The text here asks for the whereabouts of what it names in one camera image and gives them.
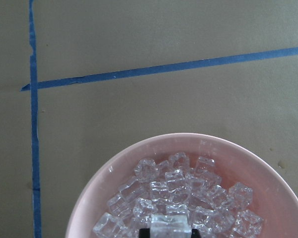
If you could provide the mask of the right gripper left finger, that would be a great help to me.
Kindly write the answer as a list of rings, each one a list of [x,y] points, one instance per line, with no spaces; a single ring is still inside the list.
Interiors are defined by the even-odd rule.
[[[150,228],[139,229],[138,238],[150,238]]]

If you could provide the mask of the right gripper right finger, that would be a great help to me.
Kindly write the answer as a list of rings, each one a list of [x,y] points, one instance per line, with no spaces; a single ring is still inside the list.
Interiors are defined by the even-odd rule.
[[[191,238],[201,238],[201,235],[198,229],[192,229]]]

